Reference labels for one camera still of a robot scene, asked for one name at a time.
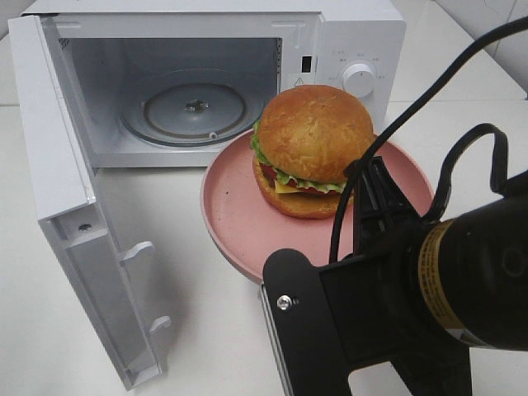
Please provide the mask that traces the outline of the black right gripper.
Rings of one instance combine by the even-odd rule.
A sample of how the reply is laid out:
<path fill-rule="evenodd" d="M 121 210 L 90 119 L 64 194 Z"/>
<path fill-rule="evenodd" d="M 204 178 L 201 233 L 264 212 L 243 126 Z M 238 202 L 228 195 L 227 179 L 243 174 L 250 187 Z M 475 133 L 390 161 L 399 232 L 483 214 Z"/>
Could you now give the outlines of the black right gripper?
<path fill-rule="evenodd" d="M 432 318 L 417 282 L 427 228 L 380 158 L 362 172 L 353 251 L 315 266 L 291 248 L 263 267 L 262 304 L 288 395 L 348 395 L 350 373 L 388 362 L 413 395 L 469 395 L 469 348 Z"/>

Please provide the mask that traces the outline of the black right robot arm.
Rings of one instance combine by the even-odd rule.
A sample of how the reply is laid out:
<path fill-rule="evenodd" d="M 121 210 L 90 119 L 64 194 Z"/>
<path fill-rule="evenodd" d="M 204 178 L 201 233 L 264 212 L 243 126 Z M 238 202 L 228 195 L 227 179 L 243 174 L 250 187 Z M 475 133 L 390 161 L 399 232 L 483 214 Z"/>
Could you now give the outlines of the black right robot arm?
<path fill-rule="evenodd" d="M 348 375 L 389 362 L 414 395 L 469 395 L 469 350 L 527 348 L 527 176 L 501 199 L 440 221 L 454 164 L 419 215 L 381 158 L 361 174 L 354 248 L 316 267 L 281 249 L 262 292 L 288 395 L 348 395 Z"/>

